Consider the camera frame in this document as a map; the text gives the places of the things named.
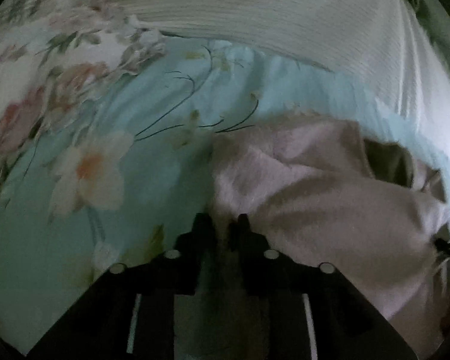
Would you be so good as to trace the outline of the pink knit t-shirt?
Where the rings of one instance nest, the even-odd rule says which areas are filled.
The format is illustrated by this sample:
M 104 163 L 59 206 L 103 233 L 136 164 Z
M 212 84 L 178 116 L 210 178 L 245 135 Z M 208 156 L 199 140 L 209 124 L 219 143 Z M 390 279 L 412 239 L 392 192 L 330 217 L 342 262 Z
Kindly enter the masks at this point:
M 301 116 L 213 140 L 213 216 L 246 214 L 272 248 L 331 263 L 420 359 L 442 342 L 450 237 L 440 173 L 399 145 L 365 139 L 352 121 Z

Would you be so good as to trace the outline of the teal floral bedsheet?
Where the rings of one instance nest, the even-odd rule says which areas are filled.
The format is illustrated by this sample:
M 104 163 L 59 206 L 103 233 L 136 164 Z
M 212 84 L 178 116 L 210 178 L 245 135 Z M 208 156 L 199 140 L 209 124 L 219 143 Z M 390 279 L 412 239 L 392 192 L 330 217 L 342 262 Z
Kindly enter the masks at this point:
M 351 76 L 227 41 L 170 38 L 164 57 L 40 137 L 5 180 L 0 336 L 28 352 L 105 264 L 138 265 L 171 245 L 211 197 L 213 138 L 311 112 L 357 121 L 367 137 L 399 143 L 440 169 L 450 208 L 450 160 Z M 71 200 L 54 174 L 62 152 L 83 137 L 102 143 L 119 133 L 135 140 L 119 158 L 118 208 L 88 203 L 54 215 L 53 206 Z

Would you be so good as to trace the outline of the white striped pillow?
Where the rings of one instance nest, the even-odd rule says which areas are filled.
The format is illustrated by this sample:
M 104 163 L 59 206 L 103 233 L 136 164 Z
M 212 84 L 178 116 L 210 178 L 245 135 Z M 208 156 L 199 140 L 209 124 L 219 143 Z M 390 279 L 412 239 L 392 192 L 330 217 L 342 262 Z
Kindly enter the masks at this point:
M 450 16 L 438 0 L 115 0 L 167 33 L 357 77 L 450 159 Z

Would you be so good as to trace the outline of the white floral pink cloth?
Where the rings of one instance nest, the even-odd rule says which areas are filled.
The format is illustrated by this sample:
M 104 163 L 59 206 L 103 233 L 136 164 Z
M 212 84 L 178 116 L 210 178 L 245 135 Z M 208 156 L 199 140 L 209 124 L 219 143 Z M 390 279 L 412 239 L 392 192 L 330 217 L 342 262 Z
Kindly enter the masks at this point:
M 68 124 L 83 102 L 164 49 L 158 30 L 113 0 L 4 0 L 0 158 Z

